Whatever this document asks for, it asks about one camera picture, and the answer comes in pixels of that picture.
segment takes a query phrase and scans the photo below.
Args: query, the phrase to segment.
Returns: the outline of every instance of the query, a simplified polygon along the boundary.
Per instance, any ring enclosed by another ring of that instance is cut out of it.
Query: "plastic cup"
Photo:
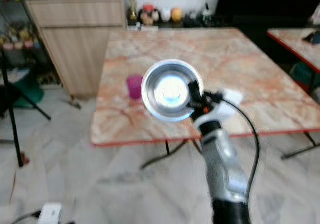
[[[142,84],[142,75],[130,75],[126,79],[128,85],[129,96],[132,99],[141,98],[141,84]]]

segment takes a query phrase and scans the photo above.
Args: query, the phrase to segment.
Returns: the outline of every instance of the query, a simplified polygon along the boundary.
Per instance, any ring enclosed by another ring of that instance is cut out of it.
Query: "cabinet door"
[[[43,39],[69,94],[97,93],[109,34],[120,27],[42,29]]]

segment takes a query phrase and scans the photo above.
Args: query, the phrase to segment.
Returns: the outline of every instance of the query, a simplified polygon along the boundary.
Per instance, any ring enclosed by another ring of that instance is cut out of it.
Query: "power strip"
[[[59,224],[62,211],[60,203],[47,203],[43,206],[38,224]]]

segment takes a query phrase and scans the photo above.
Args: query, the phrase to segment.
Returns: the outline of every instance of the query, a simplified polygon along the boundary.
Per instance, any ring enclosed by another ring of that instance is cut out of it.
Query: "red table edge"
[[[315,128],[315,129],[300,129],[300,130],[280,130],[280,131],[271,131],[271,132],[259,132],[259,136],[268,136],[268,135],[281,135],[281,134],[294,134],[294,133],[304,133],[304,132],[317,132],[320,131],[320,128]],[[248,136],[253,136],[252,133],[245,133],[245,134],[233,134],[230,135],[232,138],[236,137],[248,137]],[[126,145],[141,145],[141,144],[156,144],[159,142],[175,142],[175,141],[183,141],[183,140],[191,140],[191,139],[200,139],[201,136],[192,136],[188,138],[170,138],[170,139],[165,139],[165,138],[160,138],[160,139],[153,139],[153,140],[134,140],[134,141],[123,141],[123,142],[108,142],[108,143],[92,143],[94,147],[98,148],[105,148],[105,147],[116,147],[116,146],[126,146]]]
[[[303,57],[301,54],[299,54],[296,50],[294,50],[292,47],[287,45],[283,40],[281,40],[278,36],[274,35],[273,33],[270,32],[270,30],[267,30],[267,35],[274,39],[276,42],[281,44],[283,47],[285,47],[287,50],[295,54],[299,59],[304,61],[307,65],[309,65],[314,71],[317,73],[320,73],[320,69],[318,69],[313,63],[311,63],[309,60],[307,60],[305,57]]]

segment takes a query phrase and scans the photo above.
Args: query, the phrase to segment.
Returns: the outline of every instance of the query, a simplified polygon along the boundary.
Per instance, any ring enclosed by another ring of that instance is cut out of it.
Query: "table top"
[[[269,29],[268,34],[319,73],[320,45],[312,45],[303,41],[304,37],[315,30],[313,28]]]
[[[143,75],[153,63],[171,58],[193,65],[207,90],[243,92],[240,106],[260,134],[320,130],[319,105],[238,29],[121,31],[108,44],[91,126],[97,146],[201,137],[190,119],[160,121],[142,100],[128,96],[128,75]],[[231,136],[251,135],[239,114],[223,124]]]

